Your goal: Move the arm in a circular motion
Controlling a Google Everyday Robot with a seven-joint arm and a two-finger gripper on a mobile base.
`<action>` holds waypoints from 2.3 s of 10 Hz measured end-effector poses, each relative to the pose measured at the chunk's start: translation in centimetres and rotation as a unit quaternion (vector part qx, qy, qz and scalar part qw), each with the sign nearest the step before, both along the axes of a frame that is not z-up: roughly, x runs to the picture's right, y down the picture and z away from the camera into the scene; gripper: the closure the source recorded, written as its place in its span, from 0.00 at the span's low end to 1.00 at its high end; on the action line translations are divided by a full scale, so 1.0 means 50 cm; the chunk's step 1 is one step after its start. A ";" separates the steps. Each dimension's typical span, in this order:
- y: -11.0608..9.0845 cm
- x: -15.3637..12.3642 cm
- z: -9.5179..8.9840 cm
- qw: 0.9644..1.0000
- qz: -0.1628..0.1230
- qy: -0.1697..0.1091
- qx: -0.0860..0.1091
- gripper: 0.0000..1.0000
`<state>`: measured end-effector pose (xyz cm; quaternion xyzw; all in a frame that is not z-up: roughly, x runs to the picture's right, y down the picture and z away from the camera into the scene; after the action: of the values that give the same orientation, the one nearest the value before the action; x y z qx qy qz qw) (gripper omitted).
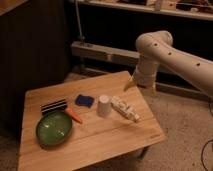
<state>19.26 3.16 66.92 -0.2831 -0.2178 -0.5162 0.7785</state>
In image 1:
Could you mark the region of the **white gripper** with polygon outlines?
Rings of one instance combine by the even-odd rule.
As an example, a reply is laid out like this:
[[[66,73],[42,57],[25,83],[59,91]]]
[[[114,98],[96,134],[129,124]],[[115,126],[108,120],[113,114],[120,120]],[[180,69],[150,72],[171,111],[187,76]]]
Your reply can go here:
[[[124,91],[133,87],[134,81],[136,84],[143,87],[151,87],[150,92],[152,96],[156,96],[156,75],[158,70],[158,63],[152,59],[141,56],[139,58],[138,64],[133,73],[133,78],[131,77],[124,86]]]

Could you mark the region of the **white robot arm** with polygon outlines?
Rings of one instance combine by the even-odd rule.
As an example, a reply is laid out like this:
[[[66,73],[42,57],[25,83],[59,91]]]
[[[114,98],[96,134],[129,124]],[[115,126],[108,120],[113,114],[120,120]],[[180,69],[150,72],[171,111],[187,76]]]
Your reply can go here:
[[[134,84],[155,88],[158,67],[163,65],[213,99],[213,61],[177,50],[172,44],[168,31],[140,35],[135,42],[140,58],[124,89]]]

